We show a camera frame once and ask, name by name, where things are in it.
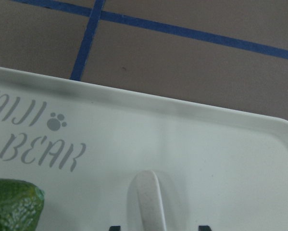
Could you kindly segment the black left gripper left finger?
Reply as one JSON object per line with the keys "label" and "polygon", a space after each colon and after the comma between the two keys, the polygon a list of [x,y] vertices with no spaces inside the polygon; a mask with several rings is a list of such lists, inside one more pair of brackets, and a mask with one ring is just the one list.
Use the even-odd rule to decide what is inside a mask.
{"label": "black left gripper left finger", "polygon": [[111,226],[109,231],[121,231],[121,226]]}

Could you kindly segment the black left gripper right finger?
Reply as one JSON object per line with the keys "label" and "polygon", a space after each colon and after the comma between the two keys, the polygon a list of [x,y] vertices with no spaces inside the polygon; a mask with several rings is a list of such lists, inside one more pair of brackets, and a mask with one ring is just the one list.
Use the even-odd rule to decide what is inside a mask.
{"label": "black left gripper right finger", "polygon": [[212,231],[212,229],[209,225],[199,225],[198,231]]}

